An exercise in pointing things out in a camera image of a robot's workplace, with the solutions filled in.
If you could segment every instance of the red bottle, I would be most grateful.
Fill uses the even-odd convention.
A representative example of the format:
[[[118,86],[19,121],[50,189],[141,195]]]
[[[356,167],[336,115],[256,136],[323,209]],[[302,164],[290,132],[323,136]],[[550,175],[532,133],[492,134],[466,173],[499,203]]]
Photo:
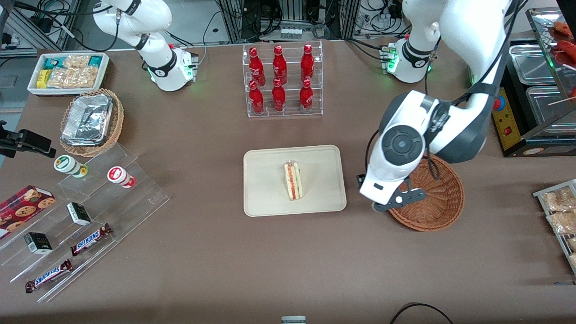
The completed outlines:
[[[266,84],[264,65],[258,57],[258,51],[252,47],[248,52],[250,53],[250,74],[252,75],[252,79],[258,82],[258,86],[264,86]]]
[[[274,46],[274,61],[272,62],[274,67],[274,77],[279,78],[282,84],[288,82],[288,69],[286,67],[286,58],[282,54],[282,46]]]
[[[282,87],[279,78],[274,79],[274,89],[272,89],[272,98],[274,98],[274,110],[283,112],[286,108],[286,91]]]
[[[250,104],[254,110],[254,114],[261,115],[264,113],[264,97],[262,92],[258,89],[258,84],[255,80],[250,80],[248,84],[250,86],[250,92],[248,96],[250,97]]]
[[[300,89],[300,111],[307,114],[312,110],[312,96],[314,92],[310,89],[310,79],[302,82],[302,89]]]
[[[312,45],[310,44],[304,45],[304,55],[300,61],[300,69],[302,82],[307,78],[312,80],[314,76],[314,57],[312,57]]]

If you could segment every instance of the acrylic bottle rack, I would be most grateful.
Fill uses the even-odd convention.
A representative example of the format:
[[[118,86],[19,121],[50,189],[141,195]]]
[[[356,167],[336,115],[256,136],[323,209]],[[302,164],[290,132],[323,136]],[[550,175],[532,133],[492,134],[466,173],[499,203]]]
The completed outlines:
[[[74,268],[71,273],[57,277],[30,294],[38,302],[47,302],[168,202],[170,198],[144,173],[136,159],[126,148],[115,144],[86,163],[86,176],[80,179],[68,176],[52,188],[56,202],[0,241],[2,280],[21,286],[22,293],[25,293],[27,281],[42,276],[64,260],[70,259]],[[123,167],[136,179],[132,188],[125,189],[108,181],[106,173],[115,165]],[[72,222],[66,209],[70,202],[84,205],[92,219],[88,226]],[[96,232],[105,223],[110,225],[113,232],[84,253],[72,257],[70,247]],[[53,251],[47,255],[32,254],[23,238],[27,232],[46,234]]]
[[[309,113],[305,114],[300,111],[300,89],[302,88],[302,80],[300,79],[300,60],[304,54],[304,45],[312,45],[312,56],[314,57],[314,76],[310,85],[314,95],[312,97],[312,109]],[[254,110],[250,104],[250,97],[248,93],[250,88],[248,83],[252,79],[250,74],[250,56],[248,50],[251,47],[256,47],[258,56],[264,64],[264,76],[266,77],[266,84],[260,87],[262,95],[264,96],[264,113],[261,115],[254,114]],[[248,117],[282,117],[282,116],[309,116],[309,115],[322,115],[324,112],[323,100],[323,87],[324,87],[324,74],[323,74],[323,51],[322,42],[286,42],[282,43],[282,51],[287,63],[288,82],[283,86],[286,91],[286,108],[283,112],[274,110],[274,102],[272,100],[272,89],[274,80],[274,71],[272,69],[272,62],[274,60],[274,48],[268,44],[251,44],[244,45],[242,48],[242,70],[244,72],[244,92],[246,93],[246,107]]]

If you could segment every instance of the brown woven basket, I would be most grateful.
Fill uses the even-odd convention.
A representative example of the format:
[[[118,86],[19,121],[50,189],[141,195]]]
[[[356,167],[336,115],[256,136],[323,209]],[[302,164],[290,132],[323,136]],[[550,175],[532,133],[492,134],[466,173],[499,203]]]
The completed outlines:
[[[426,191],[426,199],[390,210],[402,224],[422,232],[433,232],[452,225],[462,213],[464,207],[464,188],[456,172],[439,157],[432,155],[440,170],[440,180],[434,180],[430,174],[426,156],[416,170],[410,174],[413,188]],[[400,189],[408,190],[406,184]]]
[[[101,146],[71,146],[64,144],[64,142],[60,140],[60,144],[62,145],[64,150],[70,154],[80,155],[83,157],[93,157],[98,153],[110,149],[114,145],[114,143],[118,142],[120,132],[122,132],[122,123],[124,122],[124,108],[122,107],[122,103],[112,91],[107,89],[98,89],[95,91],[86,92],[81,94],[80,96],[87,97],[96,95],[107,95],[114,100],[110,125],[108,126],[106,143],[104,143]],[[72,102],[68,105],[68,109],[64,113],[64,118],[60,123],[60,131],[64,130],[64,126],[66,125],[66,121],[68,120],[68,114],[70,113],[71,107]]]

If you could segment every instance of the stainless steel tray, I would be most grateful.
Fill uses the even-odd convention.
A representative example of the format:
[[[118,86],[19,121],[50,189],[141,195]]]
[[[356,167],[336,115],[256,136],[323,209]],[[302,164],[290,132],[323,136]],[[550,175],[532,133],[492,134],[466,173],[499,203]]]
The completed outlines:
[[[538,124],[550,122],[555,116],[563,115],[574,109],[567,101],[548,106],[549,103],[563,99],[557,86],[532,86],[526,90],[526,96],[530,101],[530,107]],[[574,133],[576,131],[576,111],[562,118],[562,121],[567,120],[570,122],[554,123],[544,131],[548,133]]]
[[[518,73],[520,82],[525,85],[553,85],[554,77],[544,58],[542,49],[537,44],[510,46],[512,63]]]

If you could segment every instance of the table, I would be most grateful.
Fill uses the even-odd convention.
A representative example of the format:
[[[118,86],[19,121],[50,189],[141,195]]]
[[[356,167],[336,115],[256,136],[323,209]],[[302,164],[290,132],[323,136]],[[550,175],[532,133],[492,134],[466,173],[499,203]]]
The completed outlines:
[[[248,120],[241,46],[210,47],[197,82],[173,93],[150,82],[137,52],[109,52],[106,85],[126,114],[120,142],[173,198],[49,303],[0,274],[0,322],[269,324],[306,315],[310,324],[382,323],[408,302],[437,306],[456,323],[574,322],[576,287],[552,285],[574,278],[531,193],[576,178],[575,158],[505,159],[491,127],[478,157],[453,166],[466,192],[458,222],[412,231],[372,211],[355,177],[388,103],[423,84],[383,76],[345,42],[323,46],[324,115],[294,120]],[[467,79],[442,45],[430,94],[454,99]],[[69,101],[30,95],[18,126],[60,148]],[[245,152],[324,144],[342,153],[344,211],[244,214]],[[50,159],[18,153],[0,169],[0,198],[62,178]],[[416,321],[443,320],[412,308],[397,323]]]

